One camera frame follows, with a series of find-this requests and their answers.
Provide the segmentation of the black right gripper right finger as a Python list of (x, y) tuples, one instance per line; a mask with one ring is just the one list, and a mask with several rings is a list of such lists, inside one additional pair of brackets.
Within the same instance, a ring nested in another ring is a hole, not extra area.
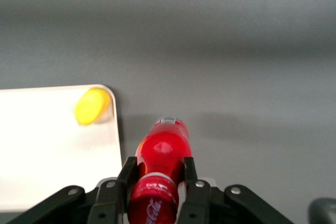
[(243, 185), (224, 190), (197, 177), (194, 158), (184, 158), (186, 198), (178, 223), (292, 223)]

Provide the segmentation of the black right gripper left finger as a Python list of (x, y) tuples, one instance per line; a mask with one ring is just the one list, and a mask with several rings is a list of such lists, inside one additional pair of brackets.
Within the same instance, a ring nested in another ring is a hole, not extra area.
[(9, 223), (123, 223), (128, 191), (138, 175), (137, 158), (128, 157), (117, 178), (106, 178), (90, 192), (67, 186)]

